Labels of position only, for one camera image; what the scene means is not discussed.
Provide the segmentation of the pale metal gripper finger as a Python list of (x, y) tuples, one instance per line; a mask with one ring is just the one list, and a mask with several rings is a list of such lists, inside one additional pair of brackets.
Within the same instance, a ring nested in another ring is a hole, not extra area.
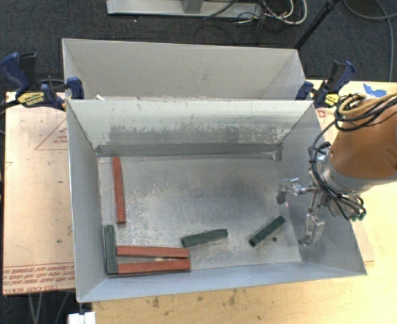
[(276, 201), (279, 205), (286, 202), (288, 194), (298, 196), (300, 194), (306, 194), (307, 188), (302, 186), (298, 178), (294, 179), (282, 179), (278, 181), (278, 191), (276, 194)]
[(318, 218), (316, 214), (308, 213), (305, 221), (305, 235), (298, 240), (301, 246), (308, 246), (321, 239), (325, 226), (324, 220)]

